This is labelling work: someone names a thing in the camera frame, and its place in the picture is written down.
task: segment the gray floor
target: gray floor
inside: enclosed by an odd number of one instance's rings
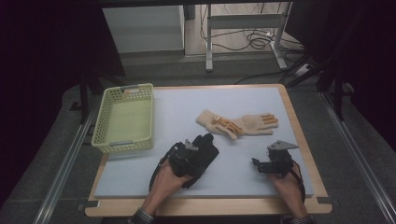
[[[175,62],[147,60],[141,64],[126,64],[127,77],[119,80],[125,84],[151,82],[154,86],[224,85],[234,84],[241,78],[277,72],[272,54],[217,56],[214,71],[205,72],[203,57],[178,58]],[[277,83],[280,74],[263,75],[245,79],[240,84]],[[316,161],[324,186],[331,199],[330,214],[315,215],[319,223],[387,223],[378,203],[347,145],[337,131],[326,105],[315,88],[317,78],[312,77],[294,88],[288,88],[289,97],[304,130],[305,138]],[[102,79],[105,87],[113,83]],[[79,111],[70,111],[79,101],[78,87],[64,93],[63,107],[34,161],[26,170],[0,211],[0,223],[33,223],[43,203],[50,184],[70,148],[79,128]],[[386,189],[393,204],[396,201],[396,155],[356,108],[344,98],[345,124],[370,163],[378,181]],[[122,223],[124,218],[87,217],[83,205],[92,188],[101,153],[90,146],[90,133],[79,149],[59,201],[54,207],[49,223]],[[263,216],[216,217],[213,219],[159,219],[159,223],[272,223]]]

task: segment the human hand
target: human hand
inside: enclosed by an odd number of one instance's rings
[[[293,162],[292,171],[297,174],[297,176],[303,180],[300,172],[300,166],[297,162]],[[302,192],[297,179],[288,173],[285,177],[281,178],[279,175],[267,175],[274,187],[279,194],[279,196],[285,201],[287,207],[289,208],[293,218],[307,217],[306,208],[304,202],[302,201]]]
[[[270,113],[245,115],[238,119],[226,119],[215,115],[209,110],[204,110],[196,121],[210,132],[228,134],[233,140],[243,134],[272,134],[271,128],[278,126],[278,120]]]
[[[149,215],[154,216],[160,204],[191,179],[192,177],[189,175],[176,176],[169,164],[169,160],[166,160],[155,176],[151,190],[141,208]]]

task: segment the green plastic basket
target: green plastic basket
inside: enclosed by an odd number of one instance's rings
[[[104,153],[153,148],[153,112],[150,83],[106,89],[92,145]]]

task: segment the robotic hand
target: robotic hand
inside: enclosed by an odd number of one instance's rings
[[[218,155],[219,150],[213,146],[213,135],[211,133],[207,133],[204,136],[198,135],[192,143],[186,139],[185,144],[181,142],[174,144],[157,165],[149,183],[149,190],[151,190],[161,165],[167,159],[169,159],[176,176],[192,176],[191,180],[181,186],[183,189],[188,189],[201,177]]]

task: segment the cable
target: cable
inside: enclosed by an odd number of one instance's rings
[[[254,78],[254,77],[269,76],[269,75],[277,75],[277,74],[282,74],[282,73],[285,73],[285,72],[288,72],[288,71],[289,71],[289,69],[288,69],[288,70],[285,70],[285,71],[280,71],[280,72],[263,73],[263,74],[258,74],[258,75],[249,76],[249,77],[243,77],[243,78],[239,79],[238,81],[236,81],[236,82],[234,83],[234,85],[239,85],[240,82],[242,82],[242,81],[244,81],[244,80],[246,80],[246,79],[250,79],[250,78]]]

